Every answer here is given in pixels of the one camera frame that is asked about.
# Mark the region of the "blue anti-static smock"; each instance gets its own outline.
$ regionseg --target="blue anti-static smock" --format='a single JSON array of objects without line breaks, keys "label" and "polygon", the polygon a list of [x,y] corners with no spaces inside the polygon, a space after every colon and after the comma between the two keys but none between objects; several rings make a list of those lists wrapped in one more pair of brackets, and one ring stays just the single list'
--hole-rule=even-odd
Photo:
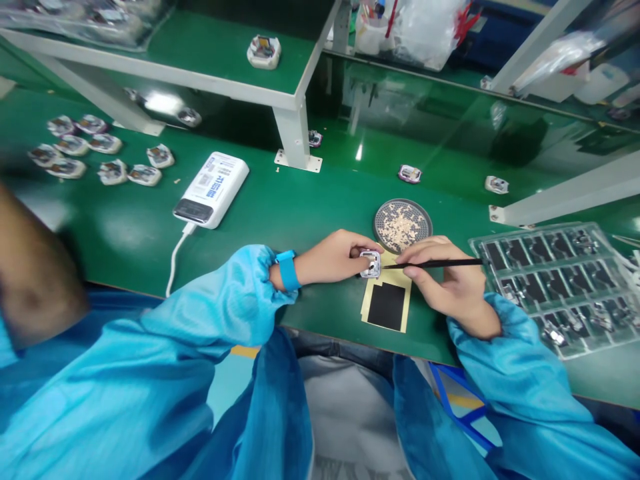
[{"label": "blue anti-static smock", "polygon": [[[274,290],[273,261],[267,247],[242,248],[140,320],[108,323],[0,425],[0,477],[305,479],[313,436],[303,378],[273,320],[297,294]],[[396,356],[393,408],[415,478],[639,478],[640,458],[572,398],[534,322],[500,296],[487,300],[502,337],[480,341],[448,324],[503,446],[482,458],[414,362]],[[2,330],[0,366],[26,361]],[[207,391],[234,345],[264,346],[249,386],[211,432]]]}]

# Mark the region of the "blue chair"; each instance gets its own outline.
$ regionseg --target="blue chair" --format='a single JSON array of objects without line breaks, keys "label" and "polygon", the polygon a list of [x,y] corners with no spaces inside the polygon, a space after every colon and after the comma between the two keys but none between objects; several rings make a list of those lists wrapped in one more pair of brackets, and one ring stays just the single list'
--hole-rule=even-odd
[{"label": "blue chair", "polygon": [[472,423],[476,420],[485,416],[487,412],[486,406],[482,406],[480,408],[476,408],[476,410],[470,411],[463,417],[456,417],[453,413],[453,409],[451,408],[451,404],[449,402],[449,398],[447,396],[447,392],[445,390],[445,386],[442,383],[442,378],[440,378],[440,374],[444,373],[446,376],[460,384],[463,388],[470,391],[476,397],[484,403],[484,399],[480,397],[476,392],[474,392],[467,382],[465,378],[465,371],[461,368],[449,367],[447,365],[439,365],[436,363],[429,362],[429,367],[431,368],[431,372],[433,377],[435,378],[435,384],[438,388],[438,393],[440,394],[440,400],[442,402],[442,406],[445,408],[447,414],[452,418],[452,420],[465,432],[470,438],[472,438],[478,445],[480,445],[487,452],[495,447],[495,445],[490,442],[484,435],[482,435],[478,430],[472,426]]}]

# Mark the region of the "clear plastic tray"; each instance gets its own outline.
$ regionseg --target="clear plastic tray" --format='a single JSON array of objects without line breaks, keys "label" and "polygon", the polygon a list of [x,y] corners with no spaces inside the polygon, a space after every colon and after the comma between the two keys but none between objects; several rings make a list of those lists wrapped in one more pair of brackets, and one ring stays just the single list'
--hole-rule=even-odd
[{"label": "clear plastic tray", "polygon": [[562,359],[640,340],[640,295],[596,223],[469,241],[490,287],[520,306]]},{"label": "clear plastic tray", "polygon": [[174,6],[175,0],[0,0],[0,27],[144,51]]}]

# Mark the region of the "black tweezers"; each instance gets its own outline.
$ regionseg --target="black tweezers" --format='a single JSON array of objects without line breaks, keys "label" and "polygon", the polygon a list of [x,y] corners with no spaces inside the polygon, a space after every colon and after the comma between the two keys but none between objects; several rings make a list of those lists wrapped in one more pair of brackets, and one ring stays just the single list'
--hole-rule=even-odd
[{"label": "black tweezers", "polygon": [[486,265],[482,259],[462,259],[462,260],[428,260],[424,263],[399,263],[398,265],[387,265],[382,267],[383,269],[398,269],[405,267],[420,267],[420,268],[438,268],[438,267],[461,267],[463,265]]}]

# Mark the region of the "yellow paper sheet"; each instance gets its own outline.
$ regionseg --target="yellow paper sheet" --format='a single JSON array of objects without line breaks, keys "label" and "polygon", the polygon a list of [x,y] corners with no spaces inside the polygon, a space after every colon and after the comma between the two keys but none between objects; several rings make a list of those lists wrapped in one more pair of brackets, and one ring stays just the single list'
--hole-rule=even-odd
[{"label": "yellow paper sheet", "polygon": [[[386,265],[395,265],[395,259],[397,255],[389,253],[385,250],[385,252],[380,255],[381,266],[384,267]],[[373,295],[373,286],[380,285],[383,283],[390,283],[391,285],[396,285],[397,287],[405,289],[405,299],[402,305],[402,323],[400,326],[400,332],[407,332],[407,318],[409,317],[409,298],[411,296],[411,279],[408,278],[404,273],[402,273],[401,269],[393,269],[393,270],[382,270],[380,277],[376,279],[368,279],[367,287],[365,288],[365,296],[362,299],[362,308],[360,309],[360,315],[362,316],[363,322],[369,322],[369,308],[371,306],[371,296]]]}]

